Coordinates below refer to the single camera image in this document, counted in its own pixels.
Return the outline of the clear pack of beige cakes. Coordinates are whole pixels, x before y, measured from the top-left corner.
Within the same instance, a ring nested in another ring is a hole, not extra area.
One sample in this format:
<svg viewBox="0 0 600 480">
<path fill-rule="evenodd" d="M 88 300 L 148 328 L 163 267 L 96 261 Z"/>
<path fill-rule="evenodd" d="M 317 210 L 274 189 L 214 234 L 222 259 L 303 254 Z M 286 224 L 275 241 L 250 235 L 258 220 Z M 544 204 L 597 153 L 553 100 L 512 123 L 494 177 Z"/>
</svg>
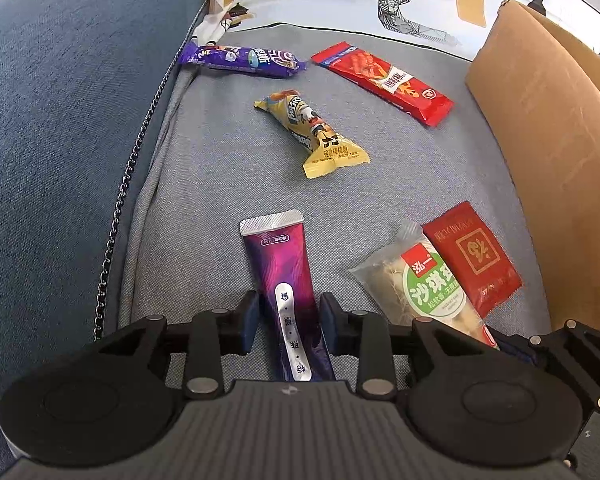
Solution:
<svg viewBox="0 0 600 480">
<path fill-rule="evenodd" d="M 404 221 L 389 245 L 351 273 L 393 325 L 432 318 L 489 347 L 498 346 L 442 255 L 412 220 Z"/>
</svg>

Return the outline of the purple tube snack pack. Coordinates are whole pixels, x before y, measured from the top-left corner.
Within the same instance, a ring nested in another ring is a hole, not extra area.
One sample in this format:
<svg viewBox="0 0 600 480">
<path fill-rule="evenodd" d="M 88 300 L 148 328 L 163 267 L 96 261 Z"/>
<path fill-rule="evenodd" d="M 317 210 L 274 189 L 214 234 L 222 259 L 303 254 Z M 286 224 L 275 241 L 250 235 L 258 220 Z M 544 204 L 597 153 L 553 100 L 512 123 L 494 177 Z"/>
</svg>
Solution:
<svg viewBox="0 0 600 480">
<path fill-rule="evenodd" d="M 287 382 L 333 380 L 302 212 L 291 209 L 244 219 L 239 234 L 275 334 L 280 374 Z"/>
</svg>

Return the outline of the red square snack packet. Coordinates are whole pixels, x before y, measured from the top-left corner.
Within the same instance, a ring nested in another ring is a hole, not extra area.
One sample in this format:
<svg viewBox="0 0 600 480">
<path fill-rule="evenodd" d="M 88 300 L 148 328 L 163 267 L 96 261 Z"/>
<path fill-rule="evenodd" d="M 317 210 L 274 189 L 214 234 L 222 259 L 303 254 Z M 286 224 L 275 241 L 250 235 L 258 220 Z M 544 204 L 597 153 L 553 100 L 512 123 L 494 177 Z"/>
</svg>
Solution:
<svg viewBox="0 0 600 480">
<path fill-rule="evenodd" d="M 422 232 L 482 318 L 521 288 L 513 263 L 467 200 L 424 224 Z"/>
</svg>

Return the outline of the yellow snack wrapper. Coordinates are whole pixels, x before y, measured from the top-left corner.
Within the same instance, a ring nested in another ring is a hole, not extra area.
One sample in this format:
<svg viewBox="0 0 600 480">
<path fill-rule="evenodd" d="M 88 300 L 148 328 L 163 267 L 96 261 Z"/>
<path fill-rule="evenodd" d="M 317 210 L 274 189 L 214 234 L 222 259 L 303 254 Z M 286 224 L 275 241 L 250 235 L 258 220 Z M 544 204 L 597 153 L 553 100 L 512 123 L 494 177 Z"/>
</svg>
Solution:
<svg viewBox="0 0 600 480">
<path fill-rule="evenodd" d="M 364 148 L 338 133 L 302 98 L 289 89 L 272 93 L 253 103 L 272 115 L 309 152 L 302 168 L 310 180 L 327 176 L 339 168 L 370 162 Z"/>
</svg>

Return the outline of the grey sofa seat cushion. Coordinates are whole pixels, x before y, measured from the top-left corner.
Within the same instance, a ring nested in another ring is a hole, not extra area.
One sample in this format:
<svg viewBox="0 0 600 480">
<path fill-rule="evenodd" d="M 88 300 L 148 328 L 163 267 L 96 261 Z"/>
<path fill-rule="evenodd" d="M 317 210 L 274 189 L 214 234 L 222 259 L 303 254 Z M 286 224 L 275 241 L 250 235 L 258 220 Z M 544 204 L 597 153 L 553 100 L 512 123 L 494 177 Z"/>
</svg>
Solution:
<svg viewBox="0 0 600 480">
<path fill-rule="evenodd" d="M 148 314 L 172 323 L 237 306 L 254 287 L 239 223 L 297 209 L 316 292 L 347 309 L 374 310 L 352 275 L 405 220 L 427 223 L 471 203 L 522 281 L 486 319 L 494 330 L 530 337 L 550 315 L 526 217 L 498 142 L 465 84 L 464 58 L 405 42 L 291 25 L 234 30 L 230 46 L 281 48 L 309 60 L 354 44 L 415 75 L 453 102 L 427 128 L 402 110 L 321 66 L 290 79 L 175 67 L 147 131 L 119 217 L 107 286 L 105 328 Z M 343 136 L 367 164 L 308 179 L 306 150 L 254 102 L 286 89 Z"/>
</svg>

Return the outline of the long red snack pack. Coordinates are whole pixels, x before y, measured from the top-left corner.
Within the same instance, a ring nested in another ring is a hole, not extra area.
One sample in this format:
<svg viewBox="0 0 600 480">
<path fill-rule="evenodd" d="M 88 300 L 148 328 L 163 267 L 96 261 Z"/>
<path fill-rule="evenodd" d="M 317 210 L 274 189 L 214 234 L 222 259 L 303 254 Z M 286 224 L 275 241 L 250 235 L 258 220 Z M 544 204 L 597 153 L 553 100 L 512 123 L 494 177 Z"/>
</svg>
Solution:
<svg viewBox="0 0 600 480">
<path fill-rule="evenodd" d="M 317 52 L 311 60 L 400 108 L 427 127 L 439 125 L 454 106 L 451 99 L 429 84 L 347 42 Z"/>
</svg>

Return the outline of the brown cardboard box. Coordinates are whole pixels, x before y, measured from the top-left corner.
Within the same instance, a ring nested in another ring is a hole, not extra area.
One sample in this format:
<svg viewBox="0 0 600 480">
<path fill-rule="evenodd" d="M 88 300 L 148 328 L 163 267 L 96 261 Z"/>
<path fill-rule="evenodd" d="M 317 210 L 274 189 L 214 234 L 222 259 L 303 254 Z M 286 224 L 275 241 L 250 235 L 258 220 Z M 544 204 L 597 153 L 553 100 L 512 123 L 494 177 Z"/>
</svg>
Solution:
<svg viewBox="0 0 600 480">
<path fill-rule="evenodd" d="M 600 57 L 506 0 L 466 84 L 524 208 L 553 326 L 600 330 Z"/>
</svg>

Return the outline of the purple candy bar wrapper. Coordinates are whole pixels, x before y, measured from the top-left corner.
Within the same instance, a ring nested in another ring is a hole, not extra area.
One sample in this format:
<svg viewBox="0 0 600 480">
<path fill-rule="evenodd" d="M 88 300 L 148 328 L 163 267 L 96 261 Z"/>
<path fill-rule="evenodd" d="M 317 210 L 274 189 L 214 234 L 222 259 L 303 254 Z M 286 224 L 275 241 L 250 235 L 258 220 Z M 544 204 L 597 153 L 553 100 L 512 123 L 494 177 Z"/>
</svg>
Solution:
<svg viewBox="0 0 600 480">
<path fill-rule="evenodd" d="M 292 52 L 254 47 L 186 44 L 178 58 L 181 65 L 201 66 L 232 73 L 263 77 L 290 78 L 306 69 Z"/>
</svg>

